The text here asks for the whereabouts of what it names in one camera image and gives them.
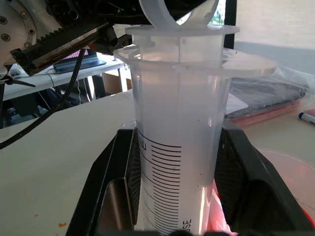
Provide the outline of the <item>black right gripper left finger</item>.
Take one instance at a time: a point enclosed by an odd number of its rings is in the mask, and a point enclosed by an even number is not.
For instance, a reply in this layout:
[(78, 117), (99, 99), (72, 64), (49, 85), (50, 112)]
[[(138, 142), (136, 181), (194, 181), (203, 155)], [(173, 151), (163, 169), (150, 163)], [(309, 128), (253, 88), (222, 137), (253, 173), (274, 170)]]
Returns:
[(66, 235), (116, 236), (118, 231), (132, 231), (140, 184), (137, 130), (121, 127), (93, 163)]

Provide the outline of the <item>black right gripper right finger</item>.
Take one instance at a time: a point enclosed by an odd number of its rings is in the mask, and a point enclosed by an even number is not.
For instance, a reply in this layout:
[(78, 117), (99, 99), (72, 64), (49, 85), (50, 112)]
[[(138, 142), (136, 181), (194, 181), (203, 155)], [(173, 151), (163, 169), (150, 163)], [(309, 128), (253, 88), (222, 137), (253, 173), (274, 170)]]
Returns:
[(274, 165), (225, 120), (215, 183), (227, 224), (240, 236), (313, 236), (306, 216)]

